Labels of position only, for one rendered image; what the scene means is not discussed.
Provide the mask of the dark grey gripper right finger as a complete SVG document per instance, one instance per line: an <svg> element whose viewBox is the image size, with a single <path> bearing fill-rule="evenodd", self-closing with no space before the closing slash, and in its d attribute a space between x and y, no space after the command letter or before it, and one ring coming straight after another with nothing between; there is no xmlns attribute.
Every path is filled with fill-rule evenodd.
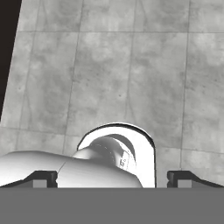
<svg viewBox="0 0 224 224"><path fill-rule="evenodd" d="M224 188L224 185L201 179L191 171L168 171L167 180L168 188Z"/></svg>

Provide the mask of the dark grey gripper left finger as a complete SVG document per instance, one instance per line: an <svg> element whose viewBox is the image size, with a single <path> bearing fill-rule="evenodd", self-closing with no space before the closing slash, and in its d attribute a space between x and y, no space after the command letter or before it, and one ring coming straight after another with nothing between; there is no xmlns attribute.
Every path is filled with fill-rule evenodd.
<svg viewBox="0 0 224 224"><path fill-rule="evenodd" d="M58 173L56 171L34 171L28 177L1 185L1 188L57 188Z"/></svg>

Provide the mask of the white rounded object black rim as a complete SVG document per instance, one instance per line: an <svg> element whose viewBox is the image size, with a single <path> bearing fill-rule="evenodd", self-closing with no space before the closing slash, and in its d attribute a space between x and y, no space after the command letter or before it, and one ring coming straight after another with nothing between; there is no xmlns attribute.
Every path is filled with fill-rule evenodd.
<svg viewBox="0 0 224 224"><path fill-rule="evenodd" d="M90 130L72 156L41 150L0 157L0 186L55 172L59 188L155 188L156 147L143 129L112 122Z"/></svg>

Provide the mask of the black kitchen fitting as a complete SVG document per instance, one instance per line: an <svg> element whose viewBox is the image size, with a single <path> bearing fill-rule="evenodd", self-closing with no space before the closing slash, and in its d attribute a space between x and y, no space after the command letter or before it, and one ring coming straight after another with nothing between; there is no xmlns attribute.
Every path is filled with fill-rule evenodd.
<svg viewBox="0 0 224 224"><path fill-rule="evenodd" d="M0 0L0 118L22 0Z"/></svg>

